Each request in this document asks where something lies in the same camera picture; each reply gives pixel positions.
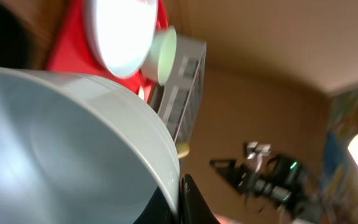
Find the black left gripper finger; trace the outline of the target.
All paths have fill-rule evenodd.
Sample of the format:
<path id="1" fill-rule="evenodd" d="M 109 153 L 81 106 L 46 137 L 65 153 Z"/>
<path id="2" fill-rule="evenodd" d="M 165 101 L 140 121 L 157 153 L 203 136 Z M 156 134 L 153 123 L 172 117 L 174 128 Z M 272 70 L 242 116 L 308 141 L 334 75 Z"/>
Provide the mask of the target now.
<path id="1" fill-rule="evenodd" d="M 170 210 L 165 197 L 157 187 L 144 211 L 134 224 L 177 224 L 178 220 Z"/>

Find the large white plate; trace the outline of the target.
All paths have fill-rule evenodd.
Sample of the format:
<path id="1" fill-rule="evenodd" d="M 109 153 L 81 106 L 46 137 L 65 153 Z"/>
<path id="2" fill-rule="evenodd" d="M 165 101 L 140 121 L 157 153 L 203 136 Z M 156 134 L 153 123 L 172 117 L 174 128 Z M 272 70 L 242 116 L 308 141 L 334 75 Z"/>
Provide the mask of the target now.
<path id="1" fill-rule="evenodd" d="M 99 64 L 118 78 L 133 76 L 150 50 L 157 11 L 157 0 L 86 0 L 85 35 Z"/>

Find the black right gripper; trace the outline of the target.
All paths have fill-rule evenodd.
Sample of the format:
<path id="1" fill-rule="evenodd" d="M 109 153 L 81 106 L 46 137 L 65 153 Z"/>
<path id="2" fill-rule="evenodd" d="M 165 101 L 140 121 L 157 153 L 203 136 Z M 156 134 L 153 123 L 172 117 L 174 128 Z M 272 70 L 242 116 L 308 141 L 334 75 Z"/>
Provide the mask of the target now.
<path id="1" fill-rule="evenodd" d="M 240 194 L 267 197 L 273 202 L 288 202 L 291 192 L 268 181 L 236 159 L 211 159 L 210 166 L 225 180 L 238 180 L 234 184 Z M 182 224 L 219 224 L 209 209 L 195 181 L 190 174 L 181 180 Z"/>

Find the small bowl with food scraps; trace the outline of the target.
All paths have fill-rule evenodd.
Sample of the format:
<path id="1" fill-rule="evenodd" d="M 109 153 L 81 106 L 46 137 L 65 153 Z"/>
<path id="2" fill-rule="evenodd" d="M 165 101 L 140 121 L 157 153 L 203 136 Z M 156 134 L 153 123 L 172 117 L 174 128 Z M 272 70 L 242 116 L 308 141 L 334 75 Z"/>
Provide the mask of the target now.
<path id="1" fill-rule="evenodd" d="M 95 75 L 0 67 L 0 223 L 134 223 L 158 187 L 179 216 L 157 113 Z"/>

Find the pale green bowl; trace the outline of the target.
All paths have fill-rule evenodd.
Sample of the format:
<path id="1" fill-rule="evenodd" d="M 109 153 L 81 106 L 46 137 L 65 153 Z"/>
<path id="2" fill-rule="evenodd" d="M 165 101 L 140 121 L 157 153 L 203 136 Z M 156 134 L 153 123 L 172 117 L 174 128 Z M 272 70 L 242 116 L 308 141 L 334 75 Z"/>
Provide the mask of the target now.
<path id="1" fill-rule="evenodd" d="M 144 77 L 164 86 L 168 81 L 177 50 L 177 33 L 173 26 L 157 30 L 140 70 Z"/>

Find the yellow plastic cup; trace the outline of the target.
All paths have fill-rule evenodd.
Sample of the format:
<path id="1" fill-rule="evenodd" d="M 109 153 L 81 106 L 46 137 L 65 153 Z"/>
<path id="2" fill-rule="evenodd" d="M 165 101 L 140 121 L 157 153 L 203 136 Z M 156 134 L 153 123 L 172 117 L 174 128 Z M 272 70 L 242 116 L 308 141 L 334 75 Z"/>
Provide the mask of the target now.
<path id="1" fill-rule="evenodd" d="M 187 142 L 179 142 L 175 144 L 178 158 L 182 159 L 190 153 L 190 145 Z"/>

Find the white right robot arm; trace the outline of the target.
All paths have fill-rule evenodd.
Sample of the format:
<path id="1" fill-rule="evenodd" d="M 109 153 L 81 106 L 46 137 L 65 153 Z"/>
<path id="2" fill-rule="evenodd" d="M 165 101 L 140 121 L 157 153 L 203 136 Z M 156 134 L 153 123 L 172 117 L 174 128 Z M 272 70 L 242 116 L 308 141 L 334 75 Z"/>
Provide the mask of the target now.
<path id="1" fill-rule="evenodd" d="M 291 157 L 277 154 L 266 162 L 273 165 L 266 174 L 261 173 L 264 156 L 251 154 L 253 164 L 237 165 L 235 159 L 212 159 L 210 166 L 239 194 L 246 199 L 263 197 L 282 208 L 292 223 L 319 223 L 323 216 L 320 199 L 306 193 L 305 167 Z"/>

